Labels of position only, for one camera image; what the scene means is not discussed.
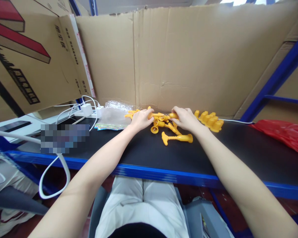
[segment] plastic bag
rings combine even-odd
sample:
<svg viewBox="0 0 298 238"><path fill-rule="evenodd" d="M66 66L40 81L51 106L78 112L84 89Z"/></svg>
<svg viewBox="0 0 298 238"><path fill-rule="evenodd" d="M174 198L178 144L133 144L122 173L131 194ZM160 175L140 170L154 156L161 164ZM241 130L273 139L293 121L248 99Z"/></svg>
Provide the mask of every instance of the plastic bag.
<svg viewBox="0 0 298 238"><path fill-rule="evenodd" d="M98 131L106 129L115 131L125 129L131 123L131 119L126 118L125 115L132 109L132 105L114 100L108 101L105 103L102 118L95 124L95 128L97 128Z"/></svg>
<svg viewBox="0 0 298 238"><path fill-rule="evenodd" d="M298 125L279 120L260 120L249 125L298 152Z"/></svg>

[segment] red graphic on cardboard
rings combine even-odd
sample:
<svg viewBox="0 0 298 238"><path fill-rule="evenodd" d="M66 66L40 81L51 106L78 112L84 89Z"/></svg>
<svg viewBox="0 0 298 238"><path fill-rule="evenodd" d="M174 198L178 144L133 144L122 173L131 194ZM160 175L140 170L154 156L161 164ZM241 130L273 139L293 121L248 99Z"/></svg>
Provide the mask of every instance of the red graphic on cardboard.
<svg viewBox="0 0 298 238"><path fill-rule="evenodd" d="M24 29L25 21L13 4L0 0L0 46L49 63L51 57L44 47L19 33L24 32Z"/></svg>

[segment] white pants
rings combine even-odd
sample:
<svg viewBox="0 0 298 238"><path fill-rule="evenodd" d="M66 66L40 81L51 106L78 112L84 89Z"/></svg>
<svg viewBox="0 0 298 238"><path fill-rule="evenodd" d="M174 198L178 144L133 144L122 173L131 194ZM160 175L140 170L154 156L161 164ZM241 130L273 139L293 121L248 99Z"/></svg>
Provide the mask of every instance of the white pants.
<svg viewBox="0 0 298 238"><path fill-rule="evenodd" d="M107 238L117 228L137 222L155 227L167 238L189 238L172 183L116 176L95 238Z"/></svg>
<svg viewBox="0 0 298 238"><path fill-rule="evenodd" d="M30 197L33 197L38 192L38 185L33 183L16 167L8 163L0 163L0 173L6 178L6 180L0 184L0 191L5 187L12 186ZM15 217L18 213L20 213L19 210L3 209L1 213L1 220L8 221Z"/></svg>

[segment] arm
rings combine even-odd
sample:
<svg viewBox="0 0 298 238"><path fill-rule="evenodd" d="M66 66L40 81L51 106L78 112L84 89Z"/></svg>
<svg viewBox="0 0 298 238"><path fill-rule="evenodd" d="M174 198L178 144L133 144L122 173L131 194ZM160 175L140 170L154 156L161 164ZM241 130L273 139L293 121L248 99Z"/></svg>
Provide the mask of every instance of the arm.
<svg viewBox="0 0 298 238"><path fill-rule="evenodd" d="M133 116L129 126L100 148L80 169L68 187L45 214L29 238L79 237L99 187L117 166L130 140L149 126L153 109Z"/></svg>
<svg viewBox="0 0 298 238"><path fill-rule="evenodd" d="M298 237L298 225L256 174L202 125L189 108L174 107L173 111L179 116L179 120L173 121L191 131L200 142L254 237Z"/></svg>

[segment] workbench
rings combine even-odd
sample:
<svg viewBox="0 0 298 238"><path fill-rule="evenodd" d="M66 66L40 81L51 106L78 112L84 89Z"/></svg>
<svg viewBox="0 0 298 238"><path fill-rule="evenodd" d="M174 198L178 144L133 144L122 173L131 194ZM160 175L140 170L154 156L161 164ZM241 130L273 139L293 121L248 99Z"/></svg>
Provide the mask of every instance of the workbench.
<svg viewBox="0 0 298 238"><path fill-rule="evenodd" d="M94 119L86 118L80 124L92 126L93 122ZM169 136L173 136L173 132L168 128L159 128L158 134L152 134L150 127L151 125L140 131L131 140L113 174L223 188L196 138L193 143L171 140L168 146L165 146L161 132L165 131ZM181 128L179 131L184 135L189 133ZM86 142L78 143L77 148L64 154L69 168L80 169L97 150L120 132L92 129ZM241 123L225 122L222 130L214 134L254 171L276 197L298 200L296 151ZM28 163L49 165L56 157L54 154L41 154L40 145L31 142L7 150L5 154L20 166L21 170L27 169ZM59 160L54 166L62 167Z"/></svg>

